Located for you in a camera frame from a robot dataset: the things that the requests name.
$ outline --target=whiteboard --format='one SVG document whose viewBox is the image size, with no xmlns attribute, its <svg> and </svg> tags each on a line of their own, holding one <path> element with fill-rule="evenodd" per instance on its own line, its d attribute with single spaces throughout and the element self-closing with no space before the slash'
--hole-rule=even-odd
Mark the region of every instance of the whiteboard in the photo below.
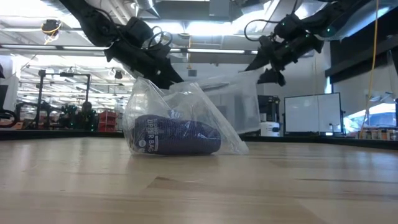
<svg viewBox="0 0 398 224">
<path fill-rule="evenodd" d="M 286 132 L 340 133 L 340 94 L 285 98 L 285 125 Z"/>
<path fill-rule="evenodd" d="M 318 95 L 319 104 L 319 131 L 341 132 L 340 94 Z"/>
<path fill-rule="evenodd" d="M 317 108 L 317 96 L 285 98 L 286 132 L 317 132 Z"/>
</svg>

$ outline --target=black wall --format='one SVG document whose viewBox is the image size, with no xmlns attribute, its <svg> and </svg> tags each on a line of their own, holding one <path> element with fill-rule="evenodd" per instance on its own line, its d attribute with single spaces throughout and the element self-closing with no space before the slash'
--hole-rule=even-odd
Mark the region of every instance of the black wall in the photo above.
<svg viewBox="0 0 398 224">
<path fill-rule="evenodd" d="M 398 8 L 379 18 L 377 42 L 381 43 L 394 34 L 398 34 Z M 330 42 L 331 66 L 338 65 L 358 52 L 373 47 L 373 42 L 374 22 L 351 37 L 344 38 L 341 42 L 338 40 Z"/>
<path fill-rule="evenodd" d="M 393 49 L 391 49 L 391 55 L 392 55 L 392 61 L 394 62 L 398 74 L 398 47 L 394 47 Z"/>
<path fill-rule="evenodd" d="M 325 75 L 331 83 L 368 72 L 373 58 L 374 22 L 342 41 L 330 42 L 331 68 Z M 387 63 L 387 54 L 398 47 L 398 8 L 379 18 L 376 67 Z"/>
</svg>

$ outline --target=window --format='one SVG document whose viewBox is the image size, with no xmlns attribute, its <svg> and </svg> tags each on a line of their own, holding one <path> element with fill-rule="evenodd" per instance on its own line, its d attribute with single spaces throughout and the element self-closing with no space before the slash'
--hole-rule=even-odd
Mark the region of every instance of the window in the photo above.
<svg viewBox="0 0 398 224">
<path fill-rule="evenodd" d="M 344 126 L 347 133 L 361 130 L 365 110 L 351 114 L 344 118 Z M 391 127 L 397 125 L 396 105 L 393 103 L 381 103 L 369 109 L 369 118 L 365 118 L 364 127 Z"/>
</svg>

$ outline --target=red shelf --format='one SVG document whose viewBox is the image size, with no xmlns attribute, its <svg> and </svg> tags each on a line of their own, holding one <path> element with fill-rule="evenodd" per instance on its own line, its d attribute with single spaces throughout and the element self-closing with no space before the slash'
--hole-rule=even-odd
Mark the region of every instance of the red shelf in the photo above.
<svg viewBox="0 0 398 224">
<path fill-rule="evenodd" d="M 100 132 L 115 132 L 116 118 L 118 114 L 115 111 L 106 110 L 99 114 L 98 131 Z"/>
</svg>

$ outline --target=wood grain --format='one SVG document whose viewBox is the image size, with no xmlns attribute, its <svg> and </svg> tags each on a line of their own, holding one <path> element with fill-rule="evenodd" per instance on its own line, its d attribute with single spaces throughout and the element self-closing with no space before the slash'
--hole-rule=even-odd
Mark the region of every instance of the wood grain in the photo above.
<svg viewBox="0 0 398 224">
<path fill-rule="evenodd" d="M 248 145 L 131 157 L 123 139 L 3 141 L 1 223 L 397 223 L 395 151 Z"/>
</svg>

